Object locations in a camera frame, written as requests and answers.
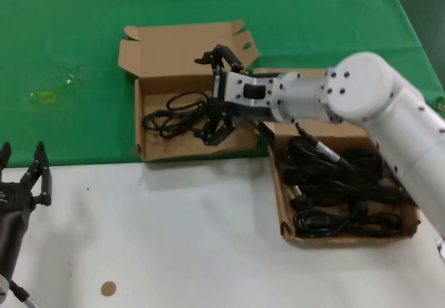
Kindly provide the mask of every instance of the table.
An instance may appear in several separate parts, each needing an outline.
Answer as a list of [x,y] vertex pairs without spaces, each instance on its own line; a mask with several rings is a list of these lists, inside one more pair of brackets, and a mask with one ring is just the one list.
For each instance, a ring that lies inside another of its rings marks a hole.
[[411,240],[297,248],[280,236],[267,159],[52,173],[54,203],[32,215],[14,276],[42,308],[443,307],[425,218]]
[[124,26],[244,19],[257,67],[327,67],[382,55],[436,106],[444,91],[398,0],[0,0],[0,144],[25,166],[139,161],[134,89],[118,67]]

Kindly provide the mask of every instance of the cardboard box flap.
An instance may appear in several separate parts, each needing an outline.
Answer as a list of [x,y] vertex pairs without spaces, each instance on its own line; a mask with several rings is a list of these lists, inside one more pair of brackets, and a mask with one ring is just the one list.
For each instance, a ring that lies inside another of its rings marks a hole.
[[133,40],[121,40],[119,48],[119,66],[138,76],[141,73],[141,44]]
[[244,21],[176,26],[126,26],[133,40],[120,43],[119,66],[139,77],[208,75],[210,65],[198,65],[217,44],[228,46],[248,67],[259,56]]
[[[353,137],[353,136],[368,136],[368,134],[358,126],[352,125],[348,122],[341,124],[332,124],[323,122],[321,120],[301,120],[300,126],[306,130],[307,133],[316,137]],[[271,129],[275,135],[280,136],[297,136],[298,131],[293,124],[274,123]]]
[[241,32],[244,21],[219,22],[206,24],[185,24],[169,26],[126,26],[124,28],[127,36],[134,40],[158,40],[170,39],[177,35],[187,38],[204,36],[230,36]]

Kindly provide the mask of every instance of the power cord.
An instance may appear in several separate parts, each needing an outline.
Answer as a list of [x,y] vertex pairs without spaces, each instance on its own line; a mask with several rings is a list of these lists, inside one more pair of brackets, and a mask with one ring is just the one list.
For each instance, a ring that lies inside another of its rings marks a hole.
[[[335,153],[296,125],[300,136],[291,138],[284,150],[282,178],[297,186],[291,207],[296,211],[293,224],[300,237],[320,238],[342,234],[390,237],[403,234],[397,213],[369,214],[368,202],[391,206],[414,204],[398,186],[383,180],[384,163],[371,149],[354,148]],[[347,205],[343,214],[319,207]]]
[[39,308],[39,306],[31,299],[29,293],[25,291],[23,287],[17,285],[13,280],[11,280],[9,289],[13,292],[14,296],[28,308]]
[[368,214],[361,200],[347,216],[310,208],[293,217],[296,234],[307,238],[333,237],[341,234],[367,237],[391,237],[403,234],[401,217],[390,212]]
[[[173,106],[178,99],[189,95],[201,95],[195,102],[183,106]],[[187,91],[173,96],[167,102],[166,110],[156,110],[142,119],[146,130],[158,132],[163,139],[191,131],[195,124],[206,117],[209,107],[209,96],[202,91]]]

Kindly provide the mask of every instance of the cable plug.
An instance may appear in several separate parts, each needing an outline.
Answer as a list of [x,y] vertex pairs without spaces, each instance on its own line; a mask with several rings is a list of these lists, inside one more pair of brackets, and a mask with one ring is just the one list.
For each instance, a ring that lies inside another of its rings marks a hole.
[[303,209],[308,209],[313,206],[312,200],[309,199],[305,193],[291,199],[289,204],[294,211],[302,211]]

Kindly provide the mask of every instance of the brown circular sticker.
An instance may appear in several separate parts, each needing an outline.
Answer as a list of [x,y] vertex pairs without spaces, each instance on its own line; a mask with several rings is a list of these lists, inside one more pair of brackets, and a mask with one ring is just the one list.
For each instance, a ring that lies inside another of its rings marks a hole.
[[114,282],[106,282],[102,285],[100,293],[102,293],[103,296],[112,296],[116,293],[116,284]]

